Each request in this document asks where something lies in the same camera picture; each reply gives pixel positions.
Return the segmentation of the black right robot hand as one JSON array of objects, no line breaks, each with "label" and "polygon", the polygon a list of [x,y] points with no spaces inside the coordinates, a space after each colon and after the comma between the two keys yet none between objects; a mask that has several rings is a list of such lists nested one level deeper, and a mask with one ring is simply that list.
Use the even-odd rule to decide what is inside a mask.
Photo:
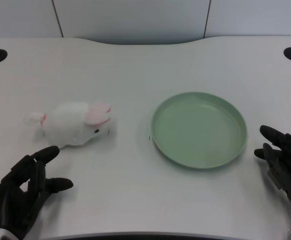
[{"label": "black right robot hand", "polygon": [[262,148],[254,150],[254,155],[267,162],[269,177],[291,202],[291,134],[284,134],[266,125],[261,125],[259,131],[278,149],[264,143]]}]

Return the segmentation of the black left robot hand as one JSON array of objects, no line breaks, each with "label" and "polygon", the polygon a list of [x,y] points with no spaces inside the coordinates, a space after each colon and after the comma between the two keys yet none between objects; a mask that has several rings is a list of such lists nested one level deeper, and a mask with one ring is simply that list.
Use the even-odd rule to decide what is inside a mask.
[{"label": "black left robot hand", "polygon": [[67,178],[47,178],[46,165],[60,153],[53,145],[24,156],[0,182],[0,240],[22,240],[52,195],[73,187]]}]

